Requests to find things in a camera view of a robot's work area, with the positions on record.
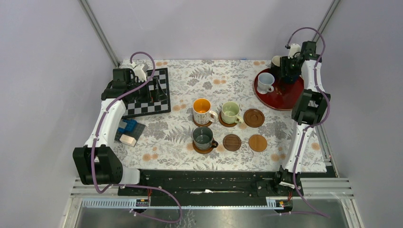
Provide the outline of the floral mug orange inside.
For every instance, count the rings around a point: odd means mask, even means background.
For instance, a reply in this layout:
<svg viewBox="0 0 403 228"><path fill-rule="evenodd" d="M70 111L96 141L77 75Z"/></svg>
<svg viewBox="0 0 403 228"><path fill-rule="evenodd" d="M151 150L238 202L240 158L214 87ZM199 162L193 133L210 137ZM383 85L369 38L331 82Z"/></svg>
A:
<svg viewBox="0 0 403 228"><path fill-rule="evenodd" d="M199 124L218 121L218 114L211 109L211 103L205 98L199 98L192 105L193 119Z"/></svg>

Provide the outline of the black mug white inside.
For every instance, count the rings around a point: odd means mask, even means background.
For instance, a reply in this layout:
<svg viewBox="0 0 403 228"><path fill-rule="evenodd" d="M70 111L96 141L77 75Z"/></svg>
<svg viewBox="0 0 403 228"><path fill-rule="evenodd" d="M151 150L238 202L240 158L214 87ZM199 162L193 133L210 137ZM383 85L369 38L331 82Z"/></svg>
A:
<svg viewBox="0 0 403 228"><path fill-rule="evenodd" d="M274 77L281 78L281 56L274 56L271 60L270 70Z"/></svg>

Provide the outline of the dark green mug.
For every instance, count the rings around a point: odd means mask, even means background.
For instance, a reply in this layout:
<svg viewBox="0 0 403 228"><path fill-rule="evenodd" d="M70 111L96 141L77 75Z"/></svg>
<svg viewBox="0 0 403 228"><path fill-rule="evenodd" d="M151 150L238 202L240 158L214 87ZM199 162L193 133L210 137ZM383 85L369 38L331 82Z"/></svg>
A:
<svg viewBox="0 0 403 228"><path fill-rule="evenodd" d="M193 143L200 150L207 150L209 148L217 148L218 142L214 140L213 132L209 127L197 127L192 133Z"/></svg>

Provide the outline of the light wood coaster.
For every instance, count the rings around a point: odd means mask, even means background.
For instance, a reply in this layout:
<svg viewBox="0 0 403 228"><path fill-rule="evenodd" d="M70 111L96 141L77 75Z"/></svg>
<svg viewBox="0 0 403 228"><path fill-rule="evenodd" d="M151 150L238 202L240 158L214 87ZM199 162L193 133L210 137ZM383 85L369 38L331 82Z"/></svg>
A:
<svg viewBox="0 0 403 228"><path fill-rule="evenodd" d="M263 152L266 150L268 143L265 137L255 134L249 138L248 145L255 152Z"/></svg>

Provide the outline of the pale green mug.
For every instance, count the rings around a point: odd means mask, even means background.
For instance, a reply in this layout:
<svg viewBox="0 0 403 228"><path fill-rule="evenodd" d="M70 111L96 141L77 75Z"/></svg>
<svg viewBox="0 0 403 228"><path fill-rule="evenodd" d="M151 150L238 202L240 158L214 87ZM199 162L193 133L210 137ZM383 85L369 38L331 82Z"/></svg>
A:
<svg viewBox="0 0 403 228"><path fill-rule="evenodd" d="M226 124L241 124L244 122L240 115L240 107L235 102L226 102L222 105L221 119Z"/></svg>

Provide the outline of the light blue white mug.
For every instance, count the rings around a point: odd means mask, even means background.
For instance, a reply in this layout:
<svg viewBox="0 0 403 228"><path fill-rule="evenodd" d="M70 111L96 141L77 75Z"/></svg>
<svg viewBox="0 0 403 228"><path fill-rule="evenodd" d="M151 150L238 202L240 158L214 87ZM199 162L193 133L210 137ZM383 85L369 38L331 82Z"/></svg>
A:
<svg viewBox="0 0 403 228"><path fill-rule="evenodd" d="M257 92L259 94L271 93L274 91L273 84L275 83L275 78L271 73L260 73L258 75L258 86Z"/></svg>

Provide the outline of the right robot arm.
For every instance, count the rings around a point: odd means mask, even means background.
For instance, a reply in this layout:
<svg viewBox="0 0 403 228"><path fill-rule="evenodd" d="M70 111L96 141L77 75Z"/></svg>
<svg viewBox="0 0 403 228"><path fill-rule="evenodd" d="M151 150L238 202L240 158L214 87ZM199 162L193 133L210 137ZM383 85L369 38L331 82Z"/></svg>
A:
<svg viewBox="0 0 403 228"><path fill-rule="evenodd" d="M280 58L281 84L294 84L303 80L303 90L292 109L293 133L287 159L275 174L273 191L280 196L297 188L301 172L301 161L313 127L327 117L330 94L325 93L321 80L322 55L316 52L314 41L305 41L302 45L287 46L289 55Z"/></svg>

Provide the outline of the brown ringed coaster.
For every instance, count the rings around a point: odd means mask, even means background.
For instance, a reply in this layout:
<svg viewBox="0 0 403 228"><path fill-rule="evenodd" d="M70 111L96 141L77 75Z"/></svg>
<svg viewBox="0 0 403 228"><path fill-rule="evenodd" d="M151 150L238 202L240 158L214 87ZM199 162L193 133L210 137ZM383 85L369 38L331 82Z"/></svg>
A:
<svg viewBox="0 0 403 228"><path fill-rule="evenodd" d="M258 128L264 124L265 116L258 109L249 109L244 113L243 120L247 126Z"/></svg>
<svg viewBox="0 0 403 228"><path fill-rule="evenodd" d="M199 124L194 119L193 119L193 123L198 127L209 127L212 124L211 121L207 122L206 124Z"/></svg>
<svg viewBox="0 0 403 228"><path fill-rule="evenodd" d="M193 146L193 149L194 149L197 153L199 153L199 154L208 154L208 153L212 152L213 149L214 149L214 148L211 147L211 148L209 148L209 149L207 149L207 150L200 150L200 149L196 146L195 143L193 143L192 146Z"/></svg>
<svg viewBox="0 0 403 228"><path fill-rule="evenodd" d="M223 119L222 119L221 114L222 114L222 113L219 113L219 114L218 114L218 116L219 116L219 122L220 122L221 125L223 125L223 126L225 126L225 127L234 127L234 126L237 125L237 123L228 124L228 123L224 122Z"/></svg>

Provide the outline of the dark walnut coaster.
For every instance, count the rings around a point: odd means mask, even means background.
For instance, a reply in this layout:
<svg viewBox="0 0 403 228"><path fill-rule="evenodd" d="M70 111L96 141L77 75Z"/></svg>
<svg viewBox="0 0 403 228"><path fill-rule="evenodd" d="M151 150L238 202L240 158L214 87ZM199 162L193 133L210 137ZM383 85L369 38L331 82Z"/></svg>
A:
<svg viewBox="0 0 403 228"><path fill-rule="evenodd" d="M235 134L228 134L223 138L223 146L228 151L237 151L241 145L242 141L240 137Z"/></svg>

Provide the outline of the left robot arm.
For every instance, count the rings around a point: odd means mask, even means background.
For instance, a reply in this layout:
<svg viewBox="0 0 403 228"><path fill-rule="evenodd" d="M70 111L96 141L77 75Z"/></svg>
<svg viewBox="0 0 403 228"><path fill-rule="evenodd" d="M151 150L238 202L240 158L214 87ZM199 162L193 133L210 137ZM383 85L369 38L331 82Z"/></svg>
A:
<svg viewBox="0 0 403 228"><path fill-rule="evenodd" d="M73 150L73 160L84 185L129 185L135 195L147 191L147 183L140 178L140 170L125 167L112 145L119 124L130 104L160 102L168 99L155 70L141 65L116 68L113 79L101 94L101 110L94 129L83 147Z"/></svg>

